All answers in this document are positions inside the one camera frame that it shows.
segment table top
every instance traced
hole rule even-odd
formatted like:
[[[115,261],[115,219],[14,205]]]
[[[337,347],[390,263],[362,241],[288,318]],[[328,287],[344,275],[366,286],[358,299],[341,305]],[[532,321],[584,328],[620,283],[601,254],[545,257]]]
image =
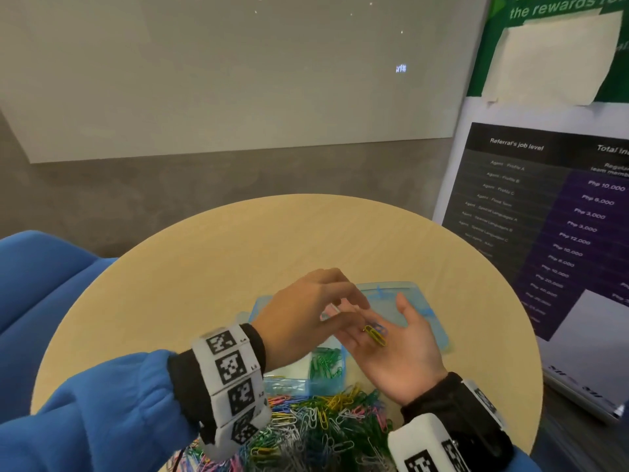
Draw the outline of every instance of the table top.
[[[162,230],[123,255],[81,295],[46,351],[37,411],[68,377],[138,351],[189,349],[234,322],[258,296],[317,268],[355,283],[413,281],[450,338],[444,363],[476,381],[530,452],[542,409],[542,366],[513,290],[464,240],[390,205],[296,194],[225,205]],[[349,359],[348,383],[373,388]],[[394,425],[399,408],[388,404]]]

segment left hand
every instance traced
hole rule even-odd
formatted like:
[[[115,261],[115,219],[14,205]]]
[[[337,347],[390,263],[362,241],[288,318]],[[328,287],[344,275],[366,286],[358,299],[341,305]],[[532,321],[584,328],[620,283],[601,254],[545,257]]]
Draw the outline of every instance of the left hand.
[[[365,319],[356,311],[321,321],[325,307],[339,305],[342,298],[369,308],[365,295],[338,268],[315,270],[278,291],[252,322],[264,343],[266,370],[294,363],[339,330],[364,328]]]

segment whiteboard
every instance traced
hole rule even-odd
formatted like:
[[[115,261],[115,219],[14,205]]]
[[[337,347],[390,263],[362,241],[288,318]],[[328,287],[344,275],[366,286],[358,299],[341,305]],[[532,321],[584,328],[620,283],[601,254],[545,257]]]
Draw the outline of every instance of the whiteboard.
[[[0,0],[31,162],[453,135],[487,0]]]

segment green poster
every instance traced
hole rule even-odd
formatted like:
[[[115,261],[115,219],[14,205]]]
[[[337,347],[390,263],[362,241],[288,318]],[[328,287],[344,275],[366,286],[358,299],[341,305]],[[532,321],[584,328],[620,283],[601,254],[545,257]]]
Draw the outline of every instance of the green poster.
[[[595,101],[629,102],[629,0],[492,0],[467,95],[482,94],[494,50],[505,28],[521,26],[527,19],[594,9],[600,9],[602,14],[624,11],[616,56]]]

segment hand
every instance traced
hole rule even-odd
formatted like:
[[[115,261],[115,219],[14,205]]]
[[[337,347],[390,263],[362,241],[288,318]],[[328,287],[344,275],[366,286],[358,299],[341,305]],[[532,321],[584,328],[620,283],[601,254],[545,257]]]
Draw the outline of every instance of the hand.
[[[338,268],[315,270],[278,291],[252,322],[262,337],[267,371],[303,358],[341,328],[358,330],[366,325],[355,310],[321,321],[327,305],[347,304],[369,308],[365,295]]]
[[[386,396],[401,406],[417,399],[447,376],[441,352],[429,323],[409,303],[402,293],[397,294],[397,310],[404,315],[408,326],[389,323],[371,309],[358,309],[347,301],[340,305],[342,313],[358,311],[368,323],[379,323],[387,328],[386,346],[380,346],[351,325],[338,331],[335,336],[352,354],[365,376]],[[326,308],[334,317],[336,310]]]

